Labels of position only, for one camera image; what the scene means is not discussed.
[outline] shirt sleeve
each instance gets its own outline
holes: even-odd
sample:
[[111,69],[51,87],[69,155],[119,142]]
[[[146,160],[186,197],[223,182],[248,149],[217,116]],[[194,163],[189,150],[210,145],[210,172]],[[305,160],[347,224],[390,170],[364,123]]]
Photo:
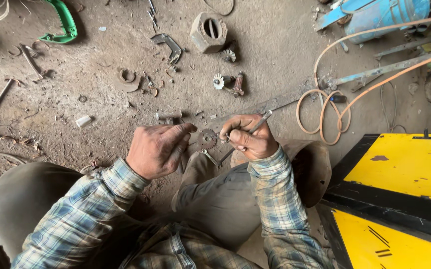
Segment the shirt sleeve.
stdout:
[[248,172],[260,207],[270,268],[333,268],[319,242],[309,235],[292,165],[282,147],[279,145],[277,152],[266,159],[251,161]]
[[149,183],[122,159],[101,172],[83,176],[27,236],[11,267],[80,267]]

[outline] man's left hand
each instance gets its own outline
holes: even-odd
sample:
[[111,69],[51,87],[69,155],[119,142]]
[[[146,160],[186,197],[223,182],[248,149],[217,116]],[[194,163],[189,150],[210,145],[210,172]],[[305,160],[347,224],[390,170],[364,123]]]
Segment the man's left hand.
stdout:
[[189,133],[195,131],[193,124],[137,127],[126,162],[146,180],[171,174],[187,148]]

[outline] hex nut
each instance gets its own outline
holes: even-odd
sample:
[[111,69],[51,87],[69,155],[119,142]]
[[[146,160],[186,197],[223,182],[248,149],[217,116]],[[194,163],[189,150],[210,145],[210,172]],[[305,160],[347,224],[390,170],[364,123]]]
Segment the hex nut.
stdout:
[[[213,38],[209,32],[209,20],[212,20],[214,29]],[[222,17],[216,13],[201,12],[194,20],[190,30],[190,39],[202,53],[215,53],[220,51],[227,37],[227,26]]]

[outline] dirt floor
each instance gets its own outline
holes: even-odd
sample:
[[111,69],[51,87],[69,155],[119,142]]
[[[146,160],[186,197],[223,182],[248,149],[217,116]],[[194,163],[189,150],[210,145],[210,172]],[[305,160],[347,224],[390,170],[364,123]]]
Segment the dirt floor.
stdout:
[[[117,156],[125,157],[137,126],[158,124],[154,117],[156,112],[182,109],[184,122],[202,129],[210,122],[210,115],[222,117],[277,95],[310,88],[316,58],[335,40],[330,29],[314,32],[311,11],[317,6],[328,10],[315,0],[236,0],[234,11],[224,17],[224,21],[230,36],[228,40],[236,39],[240,49],[236,63],[228,64],[220,60],[218,54],[201,54],[189,39],[195,17],[202,11],[210,11],[203,1],[153,0],[160,27],[157,34],[166,33],[187,48],[176,64],[180,71],[169,73],[174,79],[174,83],[170,83],[164,63],[170,49],[150,41],[155,33],[147,14],[148,3],[111,0],[106,5],[107,1],[66,1],[72,10],[79,9],[79,3],[85,7],[73,14],[80,37],[66,46],[36,45],[43,54],[35,59],[36,64],[41,70],[49,70],[47,78],[41,81],[36,81],[36,75],[23,56],[13,57],[7,51],[16,52],[13,45],[19,43],[30,46],[44,33],[59,33],[60,21],[48,4],[23,0],[30,13],[19,1],[10,2],[9,15],[0,21],[0,91],[6,77],[19,79],[22,85],[13,86],[0,104],[0,135],[33,138],[43,155],[32,158],[37,153],[34,147],[13,144],[11,140],[0,140],[0,152],[29,162],[53,162],[75,170],[94,160],[111,162]],[[208,3],[227,10],[231,0],[208,0]],[[366,42],[363,47],[347,42],[349,53],[337,46],[321,60],[319,76],[341,77],[377,67],[379,62],[373,58],[374,53],[403,42],[402,33],[393,33]],[[408,57],[409,53],[398,53],[382,58],[380,64]],[[146,81],[141,84],[146,90],[125,93],[115,79],[119,68],[134,70],[138,75],[146,72],[156,85],[160,86],[162,80],[164,86],[156,97],[148,90]],[[246,75],[243,97],[235,99],[212,86],[215,73],[236,75],[240,70]],[[421,133],[426,127],[431,132],[431,104],[423,88],[414,95],[407,91],[408,84],[419,79],[416,70],[393,81],[398,94],[396,124],[403,125],[409,133]],[[360,93],[351,93],[352,86],[347,83],[339,87],[349,100]],[[86,96],[87,101],[78,101],[80,96]],[[394,98],[390,86],[385,88],[384,100],[392,116]],[[124,107],[128,101],[134,107]],[[268,120],[274,135],[319,140],[319,134],[306,134],[299,128],[295,107],[293,103],[274,112]],[[203,113],[194,116],[198,110]],[[75,120],[84,115],[92,116],[94,121],[79,129]],[[316,128],[319,115],[318,97],[304,100],[301,119],[305,128]],[[327,141],[333,141],[337,132],[332,108],[327,109],[324,127]],[[329,146],[332,166],[363,134],[386,131],[380,91],[376,89],[352,107],[350,128],[337,144]],[[398,127],[395,132],[403,130]],[[191,145],[189,153],[196,147],[196,144]],[[227,145],[218,143],[209,153],[219,158],[228,149]],[[12,164],[0,157],[0,173],[11,167]],[[228,169],[229,161],[216,173]],[[179,183],[180,176],[176,174],[154,180],[138,201],[144,205],[144,210],[136,206],[133,213],[144,218],[169,211]]]

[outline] hand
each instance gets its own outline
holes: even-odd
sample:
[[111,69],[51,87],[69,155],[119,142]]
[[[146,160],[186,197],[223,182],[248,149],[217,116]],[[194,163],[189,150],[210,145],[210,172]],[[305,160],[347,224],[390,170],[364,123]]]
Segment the hand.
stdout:
[[219,137],[227,139],[229,134],[230,144],[250,160],[270,157],[278,150],[278,143],[273,138],[267,122],[260,125],[253,134],[248,133],[260,119],[260,114],[236,115],[225,122]]
[[126,162],[146,180],[171,174],[187,148],[189,132],[195,131],[193,124],[137,127]]

